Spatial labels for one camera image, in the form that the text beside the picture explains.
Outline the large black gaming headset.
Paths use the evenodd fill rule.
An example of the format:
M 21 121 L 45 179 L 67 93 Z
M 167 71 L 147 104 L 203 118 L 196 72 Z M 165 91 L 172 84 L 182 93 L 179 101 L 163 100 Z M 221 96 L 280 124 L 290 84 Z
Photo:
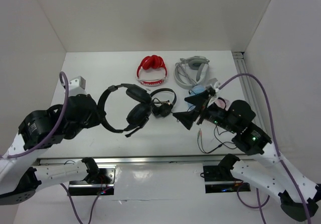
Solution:
M 106 102 L 110 95 L 120 88 L 126 89 L 127 97 L 118 95 L 116 100 L 113 100 L 111 104 L 107 104 Z M 136 84 L 122 83 L 120 85 L 112 85 L 100 96 L 97 110 L 100 116 L 100 123 L 105 129 L 117 134 L 126 132 L 125 136 L 129 138 L 148 122 L 151 114 L 151 95 Z M 122 117 L 126 111 L 128 112 L 126 128 L 116 129 L 108 122 L 107 117 Z

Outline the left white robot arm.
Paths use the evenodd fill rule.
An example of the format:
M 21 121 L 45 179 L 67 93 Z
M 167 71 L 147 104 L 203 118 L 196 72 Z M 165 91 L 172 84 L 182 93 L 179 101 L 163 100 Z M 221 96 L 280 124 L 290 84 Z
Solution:
M 36 167 L 33 163 L 53 145 L 100 125 L 103 117 L 95 100 L 86 94 L 27 115 L 13 144 L 1 156 L 1 205 L 20 204 L 44 188 L 67 181 L 97 181 L 100 170 L 91 157 L 51 167 Z

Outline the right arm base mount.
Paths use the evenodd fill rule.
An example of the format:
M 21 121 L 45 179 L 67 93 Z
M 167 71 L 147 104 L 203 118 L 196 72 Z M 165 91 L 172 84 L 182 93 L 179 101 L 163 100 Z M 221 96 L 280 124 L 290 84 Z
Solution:
M 251 190 L 248 183 L 233 177 L 230 172 L 237 161 L 240 161 L 237 156 L 228 154 L 217 165 L 203 166 L 200 176 L 205 182 L 206 194 L 249 192 Z

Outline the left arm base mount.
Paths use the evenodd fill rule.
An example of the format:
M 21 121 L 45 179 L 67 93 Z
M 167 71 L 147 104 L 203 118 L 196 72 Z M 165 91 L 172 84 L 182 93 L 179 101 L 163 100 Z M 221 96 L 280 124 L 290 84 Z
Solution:
M 112 196 L 114 195 L 114 183 L 116 166 L 109 164 L 97 164 L 99 174 L 94 179 L 86 181 L 70 181 L 68 191 L 71 196 Z

